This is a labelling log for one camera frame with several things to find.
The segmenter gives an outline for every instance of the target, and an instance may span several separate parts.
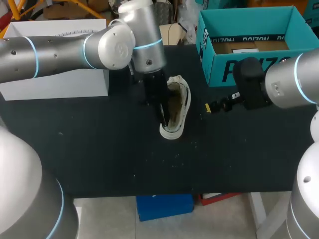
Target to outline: black table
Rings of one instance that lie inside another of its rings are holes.
[[[136,102],[127,69],[110,73],[109,97],[2,100],[0,115],[74,197],[291,190],[315,107],[208,114],[205,103],[236,88],[207,86],[194,45],[165,53],[167,75],[191,89],[178,140],[162,138],[153,109]]]

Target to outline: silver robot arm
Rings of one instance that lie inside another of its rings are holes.
[[[76,69],[126,67],[131,59],[142,73],[146,102],[166,126],[169,122],[166,65],[152,0],[119,7],[120,19],[105,30],[78,37],[34,36],[0,39],[0,83],[50,76]]]
[[[130,62],[134,47],[132,30],[121,22],[76,37],[0,39],[0,83],[76,69],[122,69]]]

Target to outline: blue led ring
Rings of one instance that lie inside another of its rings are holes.
[[[97,68],[93,67],[93,66],[89,63],[89,61],[88,61],[88,59],[86,59],[86,55],[85,55],[85,44],[86,44],[87,40],[89,39],[89,37],[92,36],[92,35],[93,35],[93,34],[87,36],[87,37],[85,38],[84,42],[83,42],[83,55],[84,55],[84,60],[86,61],[86,63],[87,63],[92,69],[97,70]]]
[[[34,55],[35,55],[35,73],[34,76],[32,78],[35,78],[38,75],[39,72],[39,58],[38,58],[38,54],[36,52],[35,46],[33,44],[33,42],[26,36],[24,36],[25,39],[28,40],[28,42],[30,43],[32,49],[34,50]]]
[[[301,87],[300,87],[300,83],[298,81],[298,77],[297,77],[297,64],[298,64],[298,61],[299,61],[299,58],[302,56],[302,54],[300,54],[297,59],[296,59],[296,62],[295,62],[295,68],[294,68],[294,77],[295,77],[295,82],[296,82],[296,85],[297,85],[297,88],[300,92],[300,94],[305,98],[305,100],[307,100],[308,102],[312,103],[312,104],[316,104],[316,102],[310,100],[305,94],[304,92],[302,91]]]
[[[61,189],[61,194],[62,194],[62,205],[61,205],[61,210],[60,210],[60,214],[59,214],[59,217],[58,217],[58,220],[56,221],[52,231],[50,232],[50,234],[46,237],[46,239],[50,239],[53,234],[55,233],[58,225],[60,224],[60,221],[61,221],[61,218],[62,218],[62,213],[63,213],[63,209],[64,209],[64,195],[63,195],[63,190],[62,190],[62,187],[61,187],[61,184],[58,180],[56,180],[60,186],[60,189]]]
[[[136,47],[134,47],[133,49],[134,49],[134,50],[137,50],[137,49],[147,48],[147,47],[150,47],[150,46],[154,46],[154,45],[160,43],[161,41],[162,41],[162,38],[161,38],[160,40],[156,41],[156,42],[153,42],[153,43],[150,43],[150,44],[147,44],[147,45],[136,46]]]

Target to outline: floor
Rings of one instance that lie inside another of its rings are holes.
[[[208,206],[196,205],[189,214],[140,222],[135,197],[76,199],[81,208],[78,239],[255,239],[247,195]]]

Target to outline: cardboard box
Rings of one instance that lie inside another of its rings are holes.
[[[105,19],[21,21],[12,22],[4,37],[62,36],[78,31],[96,32],[105,27]],[[90,69],[0,84],[0,92],[6,101],[107,96],[108,88],[109,71]]]
[[[319,40],[293,6],[216,9],[201,11],[196,47],[208,85],[234,86],[237,61],[256,57],[266,71],[319,47]]]

